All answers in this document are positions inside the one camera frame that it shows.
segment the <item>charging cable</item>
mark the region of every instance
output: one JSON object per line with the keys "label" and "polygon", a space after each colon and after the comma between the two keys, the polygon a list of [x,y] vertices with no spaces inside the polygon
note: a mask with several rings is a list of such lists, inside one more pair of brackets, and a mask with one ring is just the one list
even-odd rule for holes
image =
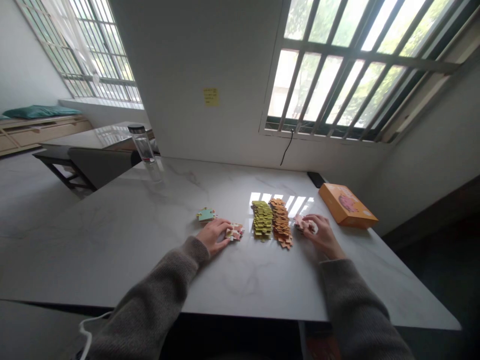
{"label": "charging cable", "polygon": [[92,333],[90,331],[85,330],[84,324],[87,323],[87,322],[102,319],[102,318],[106,317],[107,315],[110,315],[111,313],[112,313],[112,311],[109,311],[109,312],[104,313],[101,316],[85,319],[78,325],[78,329],[80,331],[80,334],[86,336],[86,343],[85,343],[85,347],[83,348],[83,352],[81,354],[80,360],[85,360],[87,358],[87,354],[89,353],[89,350],[90,350],[90,345],[92,345]]}
{"label": "charging cable", "polygon": [[290,144],[292,143],[292,139],[294,138],[294,131],[290,130],[290,132],[291,132],[290,142],[288,143],[288,146],[286,147],[285,152],[283,153],[283,157],[281,158],[280,166],[282,166],[282,164],[284,163],[285,154],[287,153],[287,150],[289,149]]}

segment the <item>white cable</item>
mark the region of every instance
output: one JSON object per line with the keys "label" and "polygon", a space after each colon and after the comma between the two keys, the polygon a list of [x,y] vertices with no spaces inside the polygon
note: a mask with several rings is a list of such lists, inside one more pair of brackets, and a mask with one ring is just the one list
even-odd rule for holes
{"label": "white cable", "polygon": [[111,313],[112,313],[112,311],[109,311],[109,312],[104,313],[101,316],[85,319],[78,325],[78,329],[80,331],[80,334],[86,336],[86,343],[85,343],[85,347],[83,348],[83,353],[81,354],[80,360],[85,360],[86,359],[87,354],[89,353],[89,350],[90,350],[90,345],[92,345],[92,333],[85,330],[84,323],[104,318],[107,315],[110,315]]}

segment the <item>hand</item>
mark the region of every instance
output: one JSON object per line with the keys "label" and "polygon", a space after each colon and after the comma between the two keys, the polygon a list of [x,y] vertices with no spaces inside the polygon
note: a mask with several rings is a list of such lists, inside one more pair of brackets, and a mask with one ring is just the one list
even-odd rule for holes
{"label": "hand", "polygon": [[304,221],[312,220],[318,227],[316,234],[313,234],[309,228],[303,230],[303,235],[311,242],[315,247],[324,253],[330,260],[346,259],[344,251],[340,247],[334,232],[330,227],[330,221],[321,215],[309,214],[303,217]]}
{"label": "hand", "polygon": [[227,229],[233,229],[233,227],[230,225],[230,221],[216,218],[215,220],[205,225],[202,231],[197,234],[196,238],[200,240],[203,245],[205,245],[206,249],[210,253],[210,256],[212,257],[220,250],[225,249],[229,244],[229,238],[226,238],[221,242],[217,242],[220,234]]}

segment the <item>teal cushion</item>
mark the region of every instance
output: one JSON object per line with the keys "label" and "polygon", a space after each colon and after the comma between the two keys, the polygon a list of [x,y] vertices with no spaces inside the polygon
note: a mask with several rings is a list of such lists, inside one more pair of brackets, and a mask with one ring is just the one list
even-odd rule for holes
{"label": "teal cushion", "polygon": [[81,113],[81,111],[63,106],[32,105],[28,107],[20,107],[18,109],[7,110],[3,113],[3,115],[9,118],[40,119],[61,115],[75,115]]}

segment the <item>gray sweater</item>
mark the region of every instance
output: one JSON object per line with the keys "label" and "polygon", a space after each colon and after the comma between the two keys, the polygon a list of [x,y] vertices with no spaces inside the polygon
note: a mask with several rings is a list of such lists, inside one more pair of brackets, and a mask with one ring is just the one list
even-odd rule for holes
{"label": "gray sweater", "polygon": [[[107,325],[93,339],[91,359],[158,359],[163,341],[187,298],[207,248],[190,236],[167,253],[132,287]],[[413,359],[389,321],[384,304],[373,294],[349,259],[319,264],[326,304],[342,358]]]}

